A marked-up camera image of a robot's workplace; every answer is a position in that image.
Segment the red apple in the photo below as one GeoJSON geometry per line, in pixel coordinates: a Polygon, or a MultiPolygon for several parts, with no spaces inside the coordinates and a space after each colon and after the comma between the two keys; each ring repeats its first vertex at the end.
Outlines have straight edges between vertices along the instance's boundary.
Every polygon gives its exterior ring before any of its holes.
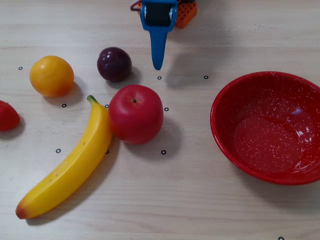
{"type": "Polygon", "coordinates": [[[119,90],[108,111],[113,134],[130,144],[149,142],[159,133],[164,122],[160,97],[142,85],[129,85],[119,90]]]}

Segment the strawberry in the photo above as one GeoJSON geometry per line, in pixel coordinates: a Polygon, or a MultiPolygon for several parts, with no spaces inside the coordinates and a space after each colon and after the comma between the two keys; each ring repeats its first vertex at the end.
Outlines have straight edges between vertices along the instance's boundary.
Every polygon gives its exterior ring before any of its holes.
{"type": "Polygon", "coordinates": [[[13,129],[20,123],[19,114],[7,102],[0,100],[0,132],[13,129]]]}

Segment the banana tip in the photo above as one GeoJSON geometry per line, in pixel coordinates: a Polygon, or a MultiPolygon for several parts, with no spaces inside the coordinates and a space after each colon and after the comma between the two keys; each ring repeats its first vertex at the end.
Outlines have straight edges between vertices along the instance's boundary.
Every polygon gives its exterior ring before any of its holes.
{"type": "Polygon", "coordinates": [[[27,213],[26,211],[22,208],[21,204],[19,203],[18,206],[15,209],[15,214],[19,219],[26,219],[27,218],[27,213]]]}
{"type": "Polygon", "coordinates": [[[94,98],[94,96],[89,95],[86,97],[86,99],[90,102],[90,103],[97,103],[98,101],[94,98]]]}

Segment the banana stem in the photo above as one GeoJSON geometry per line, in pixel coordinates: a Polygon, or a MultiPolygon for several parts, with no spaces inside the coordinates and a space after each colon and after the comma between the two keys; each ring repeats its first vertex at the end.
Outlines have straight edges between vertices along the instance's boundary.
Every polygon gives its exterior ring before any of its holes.
{"type": "Polygon", "coordinates": [[[98,103],[98,101],[94,98],[94,96],[92,95],[89,95],[87,98],[86,98],[90,103],[98,103]]]}

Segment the bowl rim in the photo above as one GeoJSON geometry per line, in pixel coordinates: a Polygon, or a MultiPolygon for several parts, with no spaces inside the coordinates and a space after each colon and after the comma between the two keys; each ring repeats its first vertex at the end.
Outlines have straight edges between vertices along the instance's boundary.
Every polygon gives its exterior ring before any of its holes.
{"type": "Polygon", "coordinates": [[[211,131],[212,135],[214,137],[214,140],[222,153],[226,156],[226,158],[233,163],[235,166],[237,166],[239,169],[244,171],[245,173],[251,175],[252,177],[255,177],[257,179],[273,183],[273,184],[279,184],[279,185],[304,185],[304,184],[310,184],[316,181],[320,180],[320,175],[311,177],[311,178],[305,178],[305,179],[291,179],[291,180],[286,180],[286,179],[276,179],[274,177],[270,177],[267,175],[264,175],[263,173],[259,173],[257,171],[254,171],[247,167],[246,165],[242,164],[239,160],[237,160],[228,150],[227,148],[223,145],[219,135],[218,131],[216,128],[216,121],[215,121],[215,115],[216,115],[216,109],[217,106],[220,103],[221,98],[225,95],[225,93],[234,85],[247,81],[248,79],[252,77],[260,77],[260,76],[279,76],[279,77],[286,77],[286,78],[291,78],[293,81],[299,81],[301,83],[304,83],[310,87],[312,87],[314,90],[316,90],[320,94],[320,87],[318,87],[316,84],[312,83],[311,81],[308,81],[300,76],[296,76],[290,73],[286,72],[280,72],[280,71],[259,71],[259,72],[253,72],[249,73],[243,76],[240,76],[236,78],[235,80],[229,82],[215,97],[214,102],[211,107],[211,112],[210,112],[210,126],[211,126],[211,131]]]}

